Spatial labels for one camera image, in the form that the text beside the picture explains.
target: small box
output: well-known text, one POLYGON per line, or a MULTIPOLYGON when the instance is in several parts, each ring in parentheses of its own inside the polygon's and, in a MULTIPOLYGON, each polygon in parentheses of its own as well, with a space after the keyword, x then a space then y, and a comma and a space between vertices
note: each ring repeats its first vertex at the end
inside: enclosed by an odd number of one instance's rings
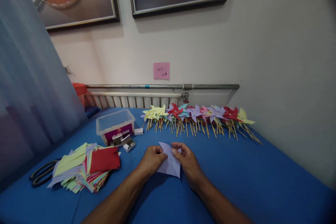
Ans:
POLYGON ((122 143, 122 146, 124 147, 124 149, 127 153, 130 152, 131 150, 133 150, 133 148, 136 146, 136 143, 131 138, 131 135, 128 135, 127 137, 125 137, 121 141, 121 143, 122 143))
POLYGON ((144 134, 144 129, 143 128, 134 130, 134 135, 143 135, 143 134, 144 134))
POLYGON ((118 135, 112 137, 112 141, 110 142, 110 146, 113 147, 121 147, 121 141, 123 140, 123 136, 121 133, 119 133, 118 135))
POLYGON ((104 115, 96 119, 96 130, 106 146, 110 146, 113 137, 122 134, 124 137, 134 132, 135 118, 127 109, 104 115))

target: red pinwheel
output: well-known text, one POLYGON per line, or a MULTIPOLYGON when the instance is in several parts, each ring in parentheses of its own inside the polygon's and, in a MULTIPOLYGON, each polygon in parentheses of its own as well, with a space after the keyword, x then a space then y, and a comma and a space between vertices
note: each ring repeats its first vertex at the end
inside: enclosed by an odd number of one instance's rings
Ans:
POLYGON ((237 118, 239 111, 236 107, 233 110, 230 109, 229 107, 224 107, 224 109, 225 109, 225 114, 223 116, 225 119, 241 121, 237 118))
POLYGON ((170 110, 168 113, 174 115, 176 118, 179 118, 179 114, 181 114, 183 112, 183 108, 181 110, 179 110, 179 108, 176 106, 176 104, 172 103, 173 105, 173 109, 170 110))

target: blue bedsheet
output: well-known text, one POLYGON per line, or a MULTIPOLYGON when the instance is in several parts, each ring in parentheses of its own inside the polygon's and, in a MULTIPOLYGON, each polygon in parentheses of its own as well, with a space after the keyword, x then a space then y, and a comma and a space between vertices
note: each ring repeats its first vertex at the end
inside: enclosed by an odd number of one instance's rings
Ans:
MULTIPOLYGON (((210 134, 172 135, 165 129, 134 136, 137 144, 121 150, 121 168, 113 171, 97 194, 78 194, 64 188, 32 188, 28 176, 42 164, 60 158, 87 143, 103 145, 96 135, 96 118, 121 108, 107 108, 54 150, 47 158, 0 194, 0 220, 5 223, 80 223, 139 164, 145 149, 159 141, 185 142, 213 184, 255 223, 330 223, 336 194, 255 132, 263 146, 238 135, 239 141, 210 134)), ((130 108, 136 128, 143 125, 142 109, 130 108)), ((145 185, 128 219, 129 223, 213 223, 186 177, 155 174, 145 185)))

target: pink sticky note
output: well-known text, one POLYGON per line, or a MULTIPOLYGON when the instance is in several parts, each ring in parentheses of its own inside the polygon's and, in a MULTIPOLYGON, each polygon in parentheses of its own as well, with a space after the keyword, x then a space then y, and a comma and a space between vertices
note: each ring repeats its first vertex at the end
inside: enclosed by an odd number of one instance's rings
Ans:
POLYGON ((170 63, 158 62, 153 64, 154 79, 169 79, 170 75, 170 63))

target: hand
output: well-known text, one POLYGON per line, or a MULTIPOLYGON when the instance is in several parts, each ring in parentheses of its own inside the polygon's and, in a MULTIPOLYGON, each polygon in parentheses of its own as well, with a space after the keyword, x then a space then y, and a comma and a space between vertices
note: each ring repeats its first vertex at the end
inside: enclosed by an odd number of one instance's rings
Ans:
POLYGON ((140 161, 138 169, 150 178, 167 157, 167 154, 163 153, 163 149, 160 146, 149 146, 140 161))
POLYGON ((171 145, 173 146, 171 152, 181 163, 191 189, 197 191, 200 184, 207 178, 202 172, 196 156, 184 143, 174 142, 171 145), (182 148, 182 154, 177 151, 180 148, 182 148))

